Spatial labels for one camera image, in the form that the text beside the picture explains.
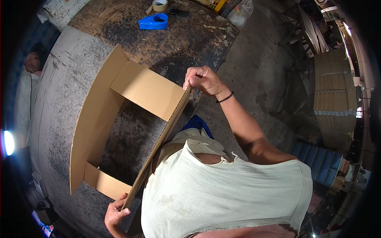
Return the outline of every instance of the blue tape dispenser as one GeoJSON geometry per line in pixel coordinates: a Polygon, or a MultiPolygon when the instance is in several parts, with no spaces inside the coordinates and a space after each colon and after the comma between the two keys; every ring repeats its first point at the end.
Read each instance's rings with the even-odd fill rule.
{"type": "Polygon", "coordinates": [[[138,21],[139,28],[142,30],[163,30],[167,27],[168,16],[164,13],[158,13],[153,16],[146,16],[138,21]]]}

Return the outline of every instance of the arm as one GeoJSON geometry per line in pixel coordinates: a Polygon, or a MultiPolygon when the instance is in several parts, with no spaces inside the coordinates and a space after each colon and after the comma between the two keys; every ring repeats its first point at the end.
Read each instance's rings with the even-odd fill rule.
{"type": "Polygon", "coordinates": [[[118,227],[118,224],[122,221],[123,217],[130,214],[130,210],[128,208],[125,208],[122,211],[118,211],[118,208],[124,204],[126,197],[127,194],[123,193],[123,195],[118,200],[110,203],[109,207],[107,208],[106,216],[104,217],[104,224],[112,236],[115,238],[130,238],[129,235],[127,235],[118,227]]]}
{"type": "MultiPolygon", "coordinates": [[[[183,88],[189,84],[221,101],[231,94],[229,88],[209,67],[191,67],[185,76],[183,88]]],[[[220,103],[238,144],[249,161],[272,165],[296,159],[270,145],[255,119],[249,115],[234,96],[220,103]]]]}

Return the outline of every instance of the yellow crate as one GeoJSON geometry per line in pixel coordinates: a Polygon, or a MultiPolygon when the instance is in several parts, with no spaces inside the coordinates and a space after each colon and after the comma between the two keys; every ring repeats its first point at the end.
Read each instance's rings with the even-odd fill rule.
{"type": "Polygon", "coordinates": [[[226,0],[194,0],[199,2],[201,5],[214,10],[216,13],[222,8],[226,0]]]}

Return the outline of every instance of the ceiling light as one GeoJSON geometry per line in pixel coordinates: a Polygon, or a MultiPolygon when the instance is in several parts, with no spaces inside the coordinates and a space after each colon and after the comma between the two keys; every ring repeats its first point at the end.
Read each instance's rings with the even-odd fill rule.
{"type": "Polygon", "coordinates": [[[349,26],[347,24],[345,24],[345,22],[343,22],[343,23],[344,23],[345,29],[347,30],[348,34],[350,36],[352,36],[352,33],[351,33],[350,29],[349,29],[349,26]]]}

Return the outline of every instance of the man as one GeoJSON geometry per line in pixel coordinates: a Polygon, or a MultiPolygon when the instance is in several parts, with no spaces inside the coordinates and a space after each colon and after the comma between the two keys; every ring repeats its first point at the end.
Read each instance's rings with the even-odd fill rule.
{"type": "MultiPolygon", "coordinates": [[[[270,145],[258,123],[207,66],[188,68],[183,89],[198,87],[220,104],[248,161],[228,154],[202,129],[175,135],[152,160],[141,225],[147,238],[282,237],[298,235],[312,196],[311,170],[270,145]]],[[[105,224],[114,237],[128,209],[111,203],[105,224]]]]}

